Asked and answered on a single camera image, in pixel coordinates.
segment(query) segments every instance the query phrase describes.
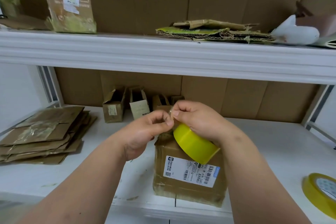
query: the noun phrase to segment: hand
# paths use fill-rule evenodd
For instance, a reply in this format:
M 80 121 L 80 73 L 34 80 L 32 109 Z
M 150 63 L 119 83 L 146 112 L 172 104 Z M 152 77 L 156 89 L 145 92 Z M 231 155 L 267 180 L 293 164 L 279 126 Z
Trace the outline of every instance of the hand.
M 172 117 L 186 124 L 197 135 L 221 146 L 222 140 L 242 133 L 211 107 L 199 102 L 180 100 L 175 103 Z
M 158 134 L 167 132 L 174 125 L 169 114 L 163 110 L 153 111 L 132 121 L 112 135 L 124 148 L 126 161 L 139 157 L 149 141 Z

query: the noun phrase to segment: finger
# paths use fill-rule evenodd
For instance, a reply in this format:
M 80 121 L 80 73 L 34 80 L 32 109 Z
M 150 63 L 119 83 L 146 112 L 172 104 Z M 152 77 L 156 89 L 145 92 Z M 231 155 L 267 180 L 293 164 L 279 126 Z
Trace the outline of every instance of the finger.
M 171 114 L 174 117 L 174 119 L 186 124 L 189 127 L 191 126 L 191 119 L 193 117 L 192 112 L 183 112 L 183 111 L 175 110 L 175 111 L 172 111 Z
M 145 116 L 152 124 L 170 120 L 169 114 L 164 110 L 156 110 Z
M 173 120 L 166 120 L 162 123 L 152 124 L 149 125 L 150 134 L 152 136 L 159 135 L 161 133 L 167 132 L 168 130 L 172 129 L 174 126 Z
M 193 102 L 189 100 L 179 100 L 173 106 L 172 112 L 174 110 L 192 112 L 195 111 L 198 102 Z

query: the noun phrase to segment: white shelf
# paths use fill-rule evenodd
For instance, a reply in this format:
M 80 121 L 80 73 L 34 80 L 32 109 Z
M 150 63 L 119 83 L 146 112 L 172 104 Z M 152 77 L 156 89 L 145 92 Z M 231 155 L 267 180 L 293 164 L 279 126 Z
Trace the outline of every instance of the white shelf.
M 84 136 L 81 153 L 69 155 L 62 164 L 33 165 L 9 164 L 0 166 L 0 199 L 37 202 L 60 184 L 94 148 L 112 133 L 132 120 L 126 112 L 124 122 L 106 124 L 100 107 L 86 107 L 99 116 L 93 127 Z M 301 181 L 304 176 L 317 172 L 336 177 L 336 154 L 315 135 L 300 124 L 274 121 L 229 119 L 251 137 L 265 156 L 289 194 L 305 212 L 312 223 L 335 223 L 315 208 L 304 196 Z M 179 221 L 203 223 L 232 223 L 229 197 L 222 208 L 176 200 L 154 195 L 153 164 L 154 141 L 145 153 L 132 162 L 127 162 L 123 170 L 117 198 L 113 200 L 111 212 L 132 213 L 138 216 L 166 218 Z
M 336 50 L 161 37 L 2 30 L 0 62 L 336 84 Z

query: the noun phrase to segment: fingernail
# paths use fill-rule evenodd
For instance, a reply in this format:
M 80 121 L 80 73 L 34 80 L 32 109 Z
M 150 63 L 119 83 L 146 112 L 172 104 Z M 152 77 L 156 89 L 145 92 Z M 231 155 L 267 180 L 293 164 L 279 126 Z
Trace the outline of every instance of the fingernail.
M 172 111 L 173 117 L 176 118 L 179 115 L 179 111 Z
M 173 121 L 173 120 L 166 120 L 166 124 L 167 124 L 168 126 L 173 126 L 174 121 Z

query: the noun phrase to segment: packing tape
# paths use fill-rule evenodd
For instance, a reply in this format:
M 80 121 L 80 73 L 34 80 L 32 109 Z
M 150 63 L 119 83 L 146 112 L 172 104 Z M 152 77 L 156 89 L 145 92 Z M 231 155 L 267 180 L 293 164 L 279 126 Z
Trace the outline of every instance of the packing tape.
M 182 150 L 194 161 L 199 162 L 202 165 L 208 163 L 213 155 L 219 151 L 219 148 L 216 145 L 196 135 L 183 123 L 174 130 L 174 137 Z
M 304 179 L 302 190 L 316 208 L 336 219 L 336 180 L 334 178 L 312 173 Z

